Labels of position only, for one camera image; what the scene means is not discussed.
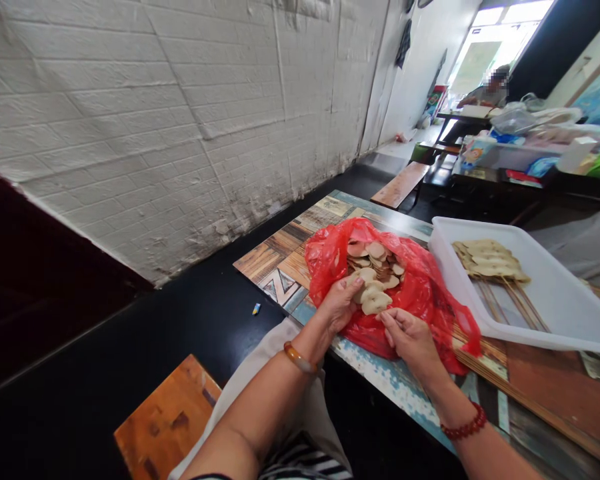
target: white plastic tray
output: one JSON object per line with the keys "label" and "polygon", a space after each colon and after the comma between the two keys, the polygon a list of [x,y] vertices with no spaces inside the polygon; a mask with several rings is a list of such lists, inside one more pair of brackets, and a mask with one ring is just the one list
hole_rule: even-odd
{"label": "white plastic tray", "polygon": [[[600,299],[527,232],[510,225],[445,217],[435,217],[433,227],[429,250],[448,290],[470,308],[484,336],[553,350],[600,353]],[[531,277],[523,288],[551,333],[532,330],[523,321],[519,325],[498,323],[488,313],[451,245],[478,239],[494,239],[520,260],[522,270]],[[508,297],[504,290],[501,294]]]}

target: woman's left hand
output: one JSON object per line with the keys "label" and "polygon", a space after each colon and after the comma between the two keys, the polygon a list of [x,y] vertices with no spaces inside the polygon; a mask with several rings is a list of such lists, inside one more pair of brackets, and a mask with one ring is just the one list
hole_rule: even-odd
{"label": "woman's left hand", "polygon": [[362,288],[365,281],[356,279],[347,286],[348,277],[335,282],[315,313],[315,317],[326,322],[330,333],[336,334],[351,320],[355,311],[355,304],[351,301],[353,296]]}

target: wooden bench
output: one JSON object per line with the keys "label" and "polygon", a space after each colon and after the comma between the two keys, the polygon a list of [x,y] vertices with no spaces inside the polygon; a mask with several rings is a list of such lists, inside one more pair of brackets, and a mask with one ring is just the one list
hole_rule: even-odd
{"label": "wooden bench", "polygon": [[420,196],[422,180],[428,171],[428,165],[411,162],[393,180],[372,196],[371,201],[378,205],[398,210],[404,199],[417,187],[415,201],[413,202],[413,206],[415,206]]}
{"label": "wooden bench", "polygon": [[166,480],[202,436],[222,390],[193,355],[115,431],[133,480]]}

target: small blue object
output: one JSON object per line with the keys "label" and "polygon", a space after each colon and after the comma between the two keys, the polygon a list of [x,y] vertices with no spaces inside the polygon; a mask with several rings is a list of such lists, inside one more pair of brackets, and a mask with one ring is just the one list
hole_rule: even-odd
{"label": "small blue object", "polygon": [[498,143],[512,143],[514,145],[523,145],[525,142],[524,137],[519,135],[509,135],[508,133],[500,133],[498,130],[491,129],[490,136],[498,140]]}
{"label": "small blue object", "polygon": [[540,178],[544,176],[544,174],[548,172],[552,166],[558,163],[558,160],[560,160],[558,157],[538,158],[538,160],[534,160],[532,164],[527,167],[525,173],[531,177]]}

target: red plastic bag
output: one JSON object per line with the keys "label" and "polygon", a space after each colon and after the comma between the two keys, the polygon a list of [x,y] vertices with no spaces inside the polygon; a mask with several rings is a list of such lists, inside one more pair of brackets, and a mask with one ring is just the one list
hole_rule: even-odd
{"label": "red plastic bag", "polygon": [[[438,354],[450,373],[464,374],[467,369],[458,362],[451,346],[454,321],[468,336],[464,350],[480,355],[480,329],[470,310],[461,305],[445,286],[440,270],[430,252],[410,239],[393,233],[378,232],[363,218],[345,220],[318,230],[307,242],[305,260],[311,274],[309,296],[320,306],[331,285],[347,276],[347,245],[349,239],[363,242],[378,241],[405,265],[405,281],[386,290],[393,302],[390,307],[402,308],[426,321],[433,334]],[[375,315],[356,310],[342,336],[356,345],[387,359],[397,354],[385,338],[385,328]]]}

